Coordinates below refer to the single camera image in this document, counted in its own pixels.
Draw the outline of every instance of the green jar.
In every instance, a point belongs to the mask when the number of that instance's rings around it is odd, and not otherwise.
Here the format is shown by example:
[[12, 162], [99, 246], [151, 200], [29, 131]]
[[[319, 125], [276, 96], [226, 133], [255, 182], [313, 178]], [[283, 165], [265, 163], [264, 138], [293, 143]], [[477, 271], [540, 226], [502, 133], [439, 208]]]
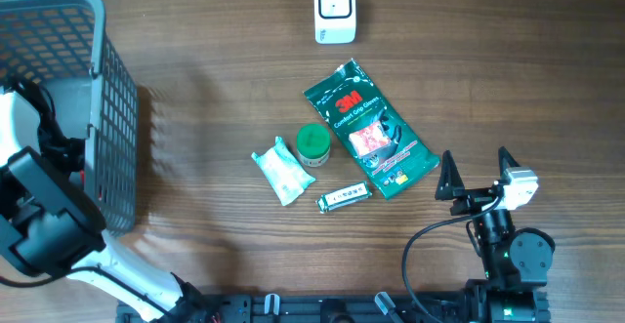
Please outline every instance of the green jar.
[[320, 124], [307, 124], [297, 134], [300, 161], [308, 167], [322, 166], [330, 157], [330, 132]]

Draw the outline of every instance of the wooden tabletop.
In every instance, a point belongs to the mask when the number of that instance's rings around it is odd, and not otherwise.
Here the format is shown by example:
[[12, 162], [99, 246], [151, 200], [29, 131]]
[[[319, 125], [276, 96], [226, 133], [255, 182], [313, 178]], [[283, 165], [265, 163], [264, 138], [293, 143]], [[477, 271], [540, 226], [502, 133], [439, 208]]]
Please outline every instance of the wooden tabletop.
[[[150, 262], [206, 293], [405, 293], [403, 246], [449, 218], [439, 168], [391, 201], [321, 215], [322, 193], [365, 178], [335, 137], [288, 207], [250, 158], [319, 122], [302, 92], [355, 58], [433, 152], [453, 151], [467, 187], [498, 177], [501, 145], [536, 172], [513, 217], [556, 240], [554, 322], [622, 320], [625, 0], [357, 0], [356, 40], [339, 46], [314, 42], [313, 0], [104, 2], [141, 100], [122, 241]], [[462, 224], [419, 240], [409, 273], [418, 290], [483, 278]], [[111, 322], [116, 305], [69, 280], [0, 298], [3, 322]]]

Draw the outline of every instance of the green glove package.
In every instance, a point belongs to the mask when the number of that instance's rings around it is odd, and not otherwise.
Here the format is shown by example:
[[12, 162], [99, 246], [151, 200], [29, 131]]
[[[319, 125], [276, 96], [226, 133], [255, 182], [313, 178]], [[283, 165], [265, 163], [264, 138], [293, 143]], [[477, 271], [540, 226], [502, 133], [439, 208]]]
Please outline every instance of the green glove package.
[[387, 200], [438, 165], [356, 61], [304, 95]]

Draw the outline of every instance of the green lid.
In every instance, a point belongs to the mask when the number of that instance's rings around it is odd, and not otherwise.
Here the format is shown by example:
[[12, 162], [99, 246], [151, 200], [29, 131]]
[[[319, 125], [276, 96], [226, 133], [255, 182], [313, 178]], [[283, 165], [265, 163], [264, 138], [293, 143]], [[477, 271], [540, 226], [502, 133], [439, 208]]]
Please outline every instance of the green lid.
[[321, 158], [330, 150], [330, 133], [320, 124], [308, 124], [297, 134], [297, 150], [306, 158]]

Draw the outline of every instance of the gray plastic basket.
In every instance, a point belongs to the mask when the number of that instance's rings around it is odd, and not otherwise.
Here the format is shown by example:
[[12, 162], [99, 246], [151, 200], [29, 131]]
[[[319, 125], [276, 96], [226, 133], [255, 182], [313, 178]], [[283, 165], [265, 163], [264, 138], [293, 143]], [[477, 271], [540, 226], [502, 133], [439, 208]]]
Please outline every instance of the gray plastic basket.
[[102, 0], [0, 0], [0, 82], [50, 91], [63, 133], [86, 139], [84, 190], [121, 235], [135, 223], [137, 88], [104, 27]]

